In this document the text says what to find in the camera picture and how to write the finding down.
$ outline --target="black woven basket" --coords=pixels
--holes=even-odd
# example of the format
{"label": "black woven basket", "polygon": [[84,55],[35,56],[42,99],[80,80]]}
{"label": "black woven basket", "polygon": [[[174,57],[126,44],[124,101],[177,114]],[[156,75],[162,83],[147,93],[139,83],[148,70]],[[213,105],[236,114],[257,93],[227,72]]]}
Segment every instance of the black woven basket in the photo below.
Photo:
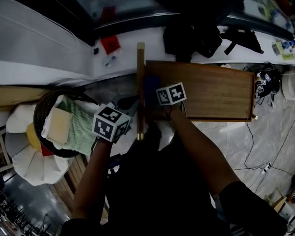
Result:
{"label": "black woven basket", "polygon": [[90,98],[89,96],[87,96],[86,94],[72,91],[72,90],[55,90],[55,91],[48,92],[37,103],[35,111],[34,111],[34,128],[39,141],[52,154],[60,156],[60,157],[64,157],[64,158],[69,158],[69,157],[74,157],[78,155],[79,153],[77,151],[70,150],[70,149],[56,149],[52,142],[48,141],[47,139],[41,136],[45,119],[48,116],[49,112],[51,111],[52,107],[54,106],[58,96],[60,95],[65,95],[71,100],[81,100],[81,101],[92,102],[95,104],[98,104],[98,103],[92,98]]}

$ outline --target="green knitted blanket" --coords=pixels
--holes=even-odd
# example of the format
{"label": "green knitted blanket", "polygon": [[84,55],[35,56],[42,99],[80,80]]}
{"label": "green knitted blanket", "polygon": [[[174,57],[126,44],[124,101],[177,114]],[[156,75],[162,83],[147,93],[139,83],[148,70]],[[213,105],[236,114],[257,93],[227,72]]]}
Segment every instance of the green knitted blanket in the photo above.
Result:
{"label": "green knitted blanket", "polygon": [[57,149],[71,149],[81,154],[90,155],[96,134],[92,133],[93,115],[77,105],[73,100],[64,96],[57,107],[72,114],[69,137],[65,144],[60,144],[47,137]]}

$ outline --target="person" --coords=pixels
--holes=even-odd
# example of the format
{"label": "person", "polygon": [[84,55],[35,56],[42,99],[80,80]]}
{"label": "person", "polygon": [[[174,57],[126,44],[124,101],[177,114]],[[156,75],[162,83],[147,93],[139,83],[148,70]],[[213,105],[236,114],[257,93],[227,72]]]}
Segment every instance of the person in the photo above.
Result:
{"label": "person", "polygon": [[[221,150],[179,107],[165,112],[176,129],[170,144],[159,151],[161,132],[150,122],[145,138],[134,141],[112,176],[112,143],[97,143],[60,236],[284,235],[287,222],[239,180]],[[105,195],[109,220],[101,226]]]}

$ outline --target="gray marble floor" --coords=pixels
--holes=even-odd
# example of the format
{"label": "gray marble floor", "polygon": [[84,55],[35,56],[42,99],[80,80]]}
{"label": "gray marble floor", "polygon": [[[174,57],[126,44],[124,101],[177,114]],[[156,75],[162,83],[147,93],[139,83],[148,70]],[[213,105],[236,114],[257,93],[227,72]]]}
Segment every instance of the gray marble floor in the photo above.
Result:
{"label": "gray marble floor", "polygon": [[[245,65],[238,64],[235,69],[244,67]],[[109,102],[116,93],[135,91],[135,75],[99,82],[87,88],[88,95],[103,103]],[[238,177],[252,191],[263,198],[277,187],[281,193],[286,194],[290,188],[290,174],[295,173],[295,102],[287,102],[280,90],[274,98],[273,107],[270,107],[268,96],[261,105],[256,104],[254,114],[259,118],[249,123],[195,122],[194,125],[221,149]],[[158,126],[162,131],[161,149],[169,143],[174,133],[168,122],[159,122]],[[251,130],[253,141],[247,126]],[[136,137],[135,122],[132,127],[113,146],[112,155],[128,151]],[[269,169],[267,174],[263,174],[261,169],[242,169],[245,168],[244,162],[250,149],[251,153],[246,161],[248,167],[270,162],[274,167],[290,174],[274,168]]]}

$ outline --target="wooden pole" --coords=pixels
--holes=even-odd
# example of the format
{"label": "wooden pole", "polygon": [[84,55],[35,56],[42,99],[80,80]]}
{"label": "wooden pole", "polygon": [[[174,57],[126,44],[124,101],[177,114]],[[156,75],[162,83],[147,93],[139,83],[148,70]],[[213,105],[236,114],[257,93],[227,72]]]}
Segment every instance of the wooden pole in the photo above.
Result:
{"label": "wooden pole", "polygon": [[144,43],[137,44],[137,89],[139,96],[139,105],[137,110],[137,140],[144,138]]}

